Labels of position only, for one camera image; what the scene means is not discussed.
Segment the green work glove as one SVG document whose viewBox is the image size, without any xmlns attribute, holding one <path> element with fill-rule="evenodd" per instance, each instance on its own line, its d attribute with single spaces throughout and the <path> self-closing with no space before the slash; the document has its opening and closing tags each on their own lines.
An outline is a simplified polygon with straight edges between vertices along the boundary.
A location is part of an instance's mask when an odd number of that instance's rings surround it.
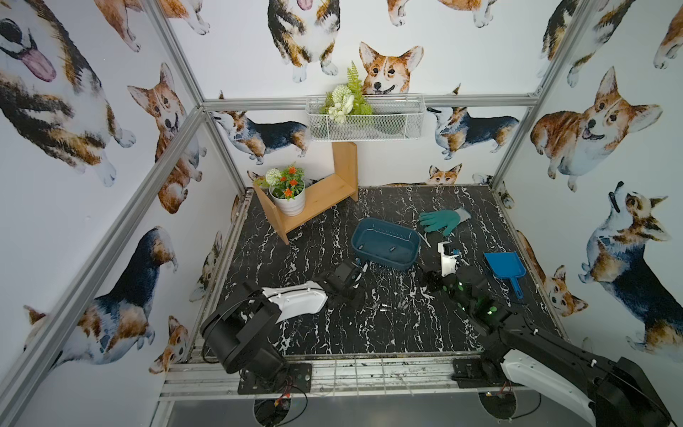
<svg viewBox="0 0 683 427">
<path fill-rule="evenodd" d="M 440 232 L 448 237 L 462 223 L 471 219 L 471 214 L 464 208 L 440 210 L 419 215 L 419 223 L 427 233 Z"/>
</svg>

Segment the blue plastic dustpan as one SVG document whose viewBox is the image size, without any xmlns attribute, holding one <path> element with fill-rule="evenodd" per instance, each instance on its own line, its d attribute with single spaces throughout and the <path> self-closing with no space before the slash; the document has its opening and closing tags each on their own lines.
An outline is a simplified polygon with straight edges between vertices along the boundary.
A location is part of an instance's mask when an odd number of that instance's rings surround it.
<svg viewBox="0 0 683 427">
<path fill-rule="evenodd" d="M 485 261 L 498 279 L 508 280 L 519 300 L 524 299 L 524 292 L 519 280 L 526 276 L 526 267 L 517 253 L 485 253 Z"/>
</svg>

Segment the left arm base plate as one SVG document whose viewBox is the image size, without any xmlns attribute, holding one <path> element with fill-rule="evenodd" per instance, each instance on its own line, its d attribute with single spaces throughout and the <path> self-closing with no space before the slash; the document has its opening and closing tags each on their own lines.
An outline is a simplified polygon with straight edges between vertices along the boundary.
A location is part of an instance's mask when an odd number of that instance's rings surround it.
<svg viewBox="0 0 683 427">
<path fill-rule="evenodd" d="M 245 368 L 240 371 L 239 395 L 283 394 L 286 391 L 311 391 L 311 363 L 293 363 L 280 368 Z"/>
</svg>

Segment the wooden shelf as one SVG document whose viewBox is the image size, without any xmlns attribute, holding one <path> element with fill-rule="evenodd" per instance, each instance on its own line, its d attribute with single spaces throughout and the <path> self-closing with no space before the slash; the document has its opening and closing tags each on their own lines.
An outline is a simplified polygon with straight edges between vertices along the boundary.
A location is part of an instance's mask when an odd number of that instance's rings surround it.
<svg viewBox="0 0 683 427">
<path fill-rule="evenodd" d="M 254 192 L 279 238 L 289 244 L 287 233 L 300 227 L 349 197 L 359 200 L 358 147 L 354 142 L 334 142 L 334 173 L 311 185 L 304 192 L 304 205 L 299 215 L 287 216 L 272 199 L 254 183 Z"/>
</svg>

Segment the white pot with flowers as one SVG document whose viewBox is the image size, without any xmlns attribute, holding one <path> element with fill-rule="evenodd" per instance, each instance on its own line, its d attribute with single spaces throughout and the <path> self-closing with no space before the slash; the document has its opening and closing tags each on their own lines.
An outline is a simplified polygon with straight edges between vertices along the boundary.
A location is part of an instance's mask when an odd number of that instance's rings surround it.
<svg viewBox="0 0 683 427">
<path fill-rule="evenodd" d="M 304 170 L 297 165 L 269 169 L 263 176 L 255 178 L 254 184 L 268 190 L 284 215 L 294 217 L 303 212 L 306 184 Z"/>
</svg>

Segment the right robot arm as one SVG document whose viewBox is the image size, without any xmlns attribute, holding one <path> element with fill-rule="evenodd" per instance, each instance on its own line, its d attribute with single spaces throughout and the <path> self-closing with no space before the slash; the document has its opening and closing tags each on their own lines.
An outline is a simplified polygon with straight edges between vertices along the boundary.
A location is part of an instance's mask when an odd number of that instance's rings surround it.
<svg viewBox="0 0 683 427">
<path fill-rule="evenodd" d="M 571 410 L 592 426 L 672 426 L 672 415 L 635 362 L 574 346 L 487 292 L 477 270 L 443 276 L 421 269 L 428 290 L 446 295 L 480 334 L 481 370 L 489 384 L 520 384 Z"/>
</svg>

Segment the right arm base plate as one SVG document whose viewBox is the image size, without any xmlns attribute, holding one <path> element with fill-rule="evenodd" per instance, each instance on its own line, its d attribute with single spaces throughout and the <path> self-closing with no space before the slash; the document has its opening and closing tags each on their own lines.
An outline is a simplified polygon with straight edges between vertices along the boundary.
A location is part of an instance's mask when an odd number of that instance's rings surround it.
<svg viewBox="0 0 683 427">
<path fill-rule="evenodd" d="M 487 358 L 453 359 L 451 379 L 460 388 L 501 387 L 508 383 L 501 365 Z"/>
</svg>

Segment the teal plastic storage box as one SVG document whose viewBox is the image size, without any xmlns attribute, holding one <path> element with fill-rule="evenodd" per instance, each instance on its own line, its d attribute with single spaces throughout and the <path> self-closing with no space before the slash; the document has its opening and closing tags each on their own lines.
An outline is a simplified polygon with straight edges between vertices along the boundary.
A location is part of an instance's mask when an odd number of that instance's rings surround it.
<svg viewBox="0 0 683 427">
<path fill-rule="evenodd" d="M 420 235 L 407 227 L 376 218 L 363 219 L 355 229 L 351 246 L 357 257 L 394 270 L 409 270 L 420 250 Z"/>
</svg>

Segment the artificial green fern plant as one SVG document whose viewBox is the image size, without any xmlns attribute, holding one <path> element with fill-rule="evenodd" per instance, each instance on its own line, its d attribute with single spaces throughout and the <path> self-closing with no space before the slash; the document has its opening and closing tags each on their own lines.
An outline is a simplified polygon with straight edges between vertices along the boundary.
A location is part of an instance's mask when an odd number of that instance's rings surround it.
<svg viewBox="0 0 683 427">
<path fill-rule="evenodd" d="M 347 69 L 347 83 L 336 85 L 327 94 L 320 113 L 338 125 L 350 123 L 354 117 L 373 115 L 373 108 L 364 96 L 363 83 L 354 62 Z"/>
</svg>

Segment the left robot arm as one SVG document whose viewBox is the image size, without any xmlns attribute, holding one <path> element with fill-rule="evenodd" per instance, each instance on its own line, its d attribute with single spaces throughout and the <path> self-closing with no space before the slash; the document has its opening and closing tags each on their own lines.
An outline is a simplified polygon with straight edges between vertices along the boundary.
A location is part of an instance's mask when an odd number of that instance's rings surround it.
<svg viewBox="0 0 683 427">
<path fill-rule="evenodd" d="M 200 327 L 201 356 L 219 363 L 229 374 L 250 371 L 273 382 L 288 370 L 288 363 L 270 344 L 274 327 L 286 320 L 314 315 L 330 307 L 358 307 L 364 292 L 360 279 L 367 265 L 344 261 L 331 272 L 300 285 L 264 288 L 239 284 Z"/>
</svg>

